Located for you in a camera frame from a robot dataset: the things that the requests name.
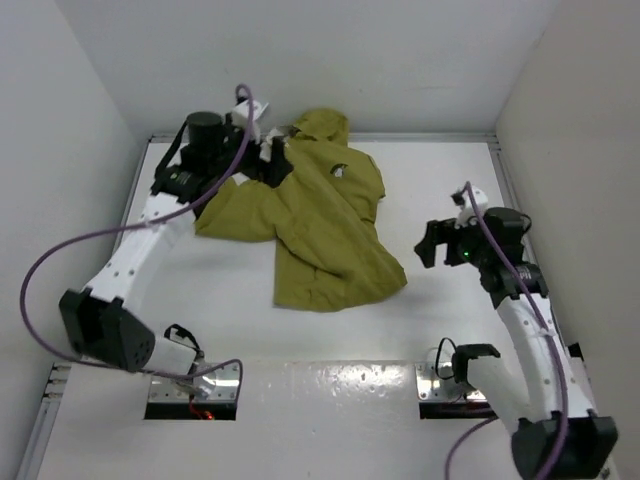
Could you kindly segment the olive green hooded jacket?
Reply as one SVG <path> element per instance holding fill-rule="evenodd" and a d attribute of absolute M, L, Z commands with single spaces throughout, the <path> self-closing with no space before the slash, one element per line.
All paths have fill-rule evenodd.
<path fill-rule="evenodd" d="M 230 178 L 196 220 L 197 235 L 276 243 L 273 302 L 335 312 L 384 301 L 407 284 L 375 227 L 382 174 L 348 145 L 349 121 L 334 109 L 301 115 L 285 138 L 294 170 L 276 188 Z"/>

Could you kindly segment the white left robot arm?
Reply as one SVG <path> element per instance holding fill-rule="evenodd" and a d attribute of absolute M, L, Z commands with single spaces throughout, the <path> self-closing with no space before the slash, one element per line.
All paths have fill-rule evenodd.
<path fill-rule="evenodd" d="M 285 134 L 263 138 L 238 109 L 199 111 L 185 119 L 158 163 L 139 220 L 105 266 L 81 290 L 67 290 L 59 310 L 72 349 L 108 368 L 192 376 L 203 353 L 194 340 L 157 334 L 139 317 L 162 262 L 227 179 L 242 173 L 272 183 L 288 172 Z"/>

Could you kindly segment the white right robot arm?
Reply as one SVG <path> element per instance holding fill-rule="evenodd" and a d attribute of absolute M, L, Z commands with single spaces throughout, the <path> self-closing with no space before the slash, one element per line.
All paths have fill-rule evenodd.
<path fill-rule="evenodd" d="M 540 268 L 524 257 L 530 218 L 493 207 L 479 224 L 470 216 L 428 222 L 414 251 L 426 268 L 445 245 L 445 263 L 474 266 L 480 284 L 505 325 L 521 376 L 510 373 L 489 343 L 460 344 L 449 362 L 416 367 L 421 415 L 463 417 L 465 400 L 478 393 L 471 415 L 495 415 L 510 435 L 516 470 L 523 479 L 595 479 L 618 440 L 614 420 L 601 416 L 584 393 L 555 327 L 549 289 Z"/>

